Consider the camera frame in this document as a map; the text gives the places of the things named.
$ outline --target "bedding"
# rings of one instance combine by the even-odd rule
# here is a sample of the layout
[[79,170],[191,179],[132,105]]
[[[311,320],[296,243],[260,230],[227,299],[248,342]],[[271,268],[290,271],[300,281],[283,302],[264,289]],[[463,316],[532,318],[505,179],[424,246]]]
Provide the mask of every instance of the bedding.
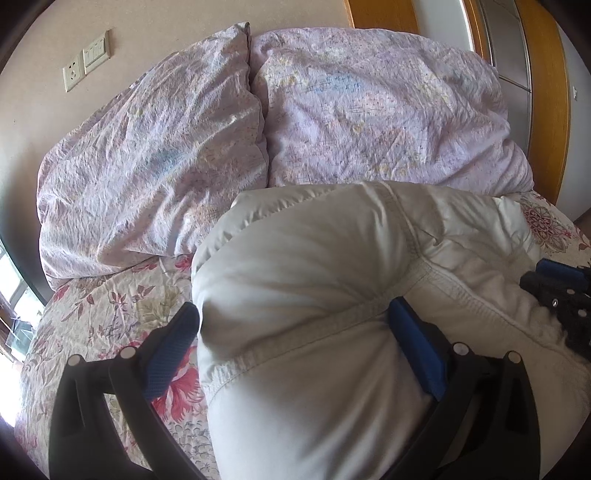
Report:
[[385,30],[249,42],[234,25],[171,55],[46,155],[37,209],[52,288],[192,253],[239,192],[268,182],[532,188],[477,55]]
[[52,288],[194,252],[235,196],[267,185],[248,24],[172,54],[41,163],[40,254]]
[[496,70],[388,30],[298,28],[252,40],[269,186],[398,180],[499,196],[533,188]]
[[241,193],[191,279],[221,477],[380,478],[431,403],[387,326],[404,296],[451,343],[520,353],[542,478],[590,413],[591,363],[518,286],[540,258],[510,199],[400,182]]
[[[512,194],[545,257],[570,265],[591,265],[591,242],[554,206],[535,192]],[[150,258],[123,272],[80,278],[61,286],[48,304],[22,372],[22,410],[15,434],[47,473],[51,409],[66,359],[81,353],[91,361],[110,358],[119,348],[139,344],[191,300],[191,256]],[[108,397],[116,428],[130,457],[145,466],[114,397]],[[155,402],[181,448],[211,479],[219,472],[199,384],[196,349]]]

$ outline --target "floral bedspread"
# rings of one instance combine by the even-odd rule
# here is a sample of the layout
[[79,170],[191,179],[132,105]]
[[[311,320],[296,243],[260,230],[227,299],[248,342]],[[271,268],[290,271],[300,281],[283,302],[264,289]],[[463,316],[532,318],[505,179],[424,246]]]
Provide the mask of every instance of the floral bedspread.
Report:
[[[591,243],[535,192],[509,196],[521,210],[545,255],[570,265],[591,265]],[[191,299],[191,257],[154,257],[108,277],[71,280],[49,302],[22,373],[22,412],[15,432],[27,453],[48,471],[51,409],[66,359],[112,358],[139,345]],[[199,386],[196,346],[184,357],[167,393],[153,405],[181,448],[201,472],[218,479]],[[108,396],[115,426],[130,458],[148,466],[125,424],[116,398]]]

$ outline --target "wall socket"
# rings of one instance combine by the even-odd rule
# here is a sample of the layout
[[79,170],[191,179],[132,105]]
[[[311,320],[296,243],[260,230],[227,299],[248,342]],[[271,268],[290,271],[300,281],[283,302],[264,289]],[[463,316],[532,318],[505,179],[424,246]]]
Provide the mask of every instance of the wall socket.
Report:
[[62,71],[64,74],[64,86],[66,87],[66,92],[69,92],[86,76],[82,52],[78,52],[70,63],[63,67]]

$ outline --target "switch panel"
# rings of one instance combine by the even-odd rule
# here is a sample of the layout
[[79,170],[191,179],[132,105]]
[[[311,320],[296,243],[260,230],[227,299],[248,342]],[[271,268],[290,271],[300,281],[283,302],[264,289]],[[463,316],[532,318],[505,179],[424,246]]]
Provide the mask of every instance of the switch panel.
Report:
[[109,31],[106,31],[99,38],[92,41],[90,45],[82,50],[82,54],[84,56],[84,70],[86,74],[109,60],[111,57]]

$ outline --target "metal bolt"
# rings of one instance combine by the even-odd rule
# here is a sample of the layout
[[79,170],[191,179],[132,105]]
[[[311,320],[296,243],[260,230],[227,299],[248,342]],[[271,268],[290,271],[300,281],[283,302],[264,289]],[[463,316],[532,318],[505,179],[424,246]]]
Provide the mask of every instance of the metal bolt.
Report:
[[458,355],[464,356],[470,352],[470,349],[465,343],[458,342],[453,344],[453,351]]
[[517,352],[509,352],[509,360],[514,364],[518,364],[521,362],[521,355]]
[[127,360],[135,355],[135,348],[132,346],[126,346],[119,352],[119,354],[121,358],[125,358]]
[[82,360],[82,357],[78,354],[72,355],[69,359],[68,359],[68,365],[70,365],[71,367],[75,367],[76,365],[78,365],[80,363],[80,360]]

